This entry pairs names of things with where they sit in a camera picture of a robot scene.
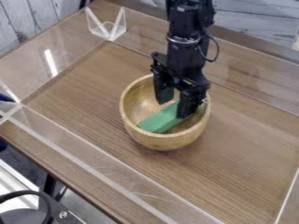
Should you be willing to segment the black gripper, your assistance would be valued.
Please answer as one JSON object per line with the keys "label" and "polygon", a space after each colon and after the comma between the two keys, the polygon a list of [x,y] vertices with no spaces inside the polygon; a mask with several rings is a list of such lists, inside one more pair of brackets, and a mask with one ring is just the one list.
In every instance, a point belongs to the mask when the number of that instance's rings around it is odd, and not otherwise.
{"label": "black gripper", "polygon": [[176,116],[187,118],[203,104],[211,84],[203,68],[208,60],[210,40],[207,38],[167,38],[167,53],[154,52],[154,92],[160,105],[180,91]]}

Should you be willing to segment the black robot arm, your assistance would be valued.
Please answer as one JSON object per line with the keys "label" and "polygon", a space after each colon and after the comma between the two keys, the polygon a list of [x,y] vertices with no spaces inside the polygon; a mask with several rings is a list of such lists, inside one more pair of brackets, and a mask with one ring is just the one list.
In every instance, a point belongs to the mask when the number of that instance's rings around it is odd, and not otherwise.
{"label": "black robot arm", "polygon": [[167,54],[152,53],[154,93],[159,104],[180,92],[176,117],[187,118],[203,104],[211,83],[203,73],[214,37],[208,28],[214,24],[212,0],[166,0],[170,28]]}

